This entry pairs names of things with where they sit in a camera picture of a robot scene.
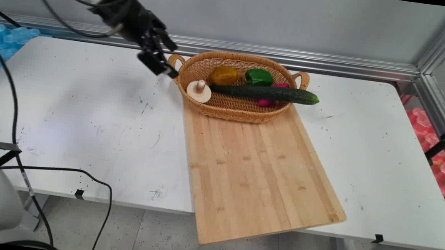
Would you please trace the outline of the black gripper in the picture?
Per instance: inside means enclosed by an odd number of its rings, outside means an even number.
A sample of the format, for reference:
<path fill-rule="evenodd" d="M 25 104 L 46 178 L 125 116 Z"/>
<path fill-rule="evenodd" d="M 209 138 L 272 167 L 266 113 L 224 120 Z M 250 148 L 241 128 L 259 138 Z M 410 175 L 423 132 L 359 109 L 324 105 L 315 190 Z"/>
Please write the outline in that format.
<path fill-rule="evenodd" d="M 142 52 L 138 53 L 138 59 L 154 75 L 165 74 L 172 79 L 178 77 L 177 70 L 165 59 L 161 45 L 173 52 L 178 48 L 177 44 L 169 37 L 165 24 L 138 0 L 101 0 L 90 11 L 101 17 L 102 22 L 110 28 L 101 37 L 119 34 L 140 46 Z"/>

